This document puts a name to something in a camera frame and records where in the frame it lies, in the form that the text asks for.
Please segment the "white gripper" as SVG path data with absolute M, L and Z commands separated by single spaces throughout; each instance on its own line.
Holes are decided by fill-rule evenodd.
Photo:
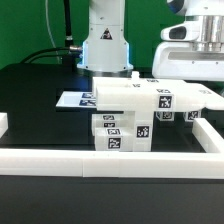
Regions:
M 155 78 L 224 81 L 224 31 L 221 24 L 182 23 L 161 31 L 154 55 Z

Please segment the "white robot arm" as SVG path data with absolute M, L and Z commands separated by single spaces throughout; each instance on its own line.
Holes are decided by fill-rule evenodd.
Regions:
M 166 0 L 185 17 L 161 31 L 155 51 L 155 78 L 224 81 L 224 0 Z M 130 71 L 124 39 L 125 0 L 90 0 L 89 35 L 82 46 L 80 69 L 93 73 Z

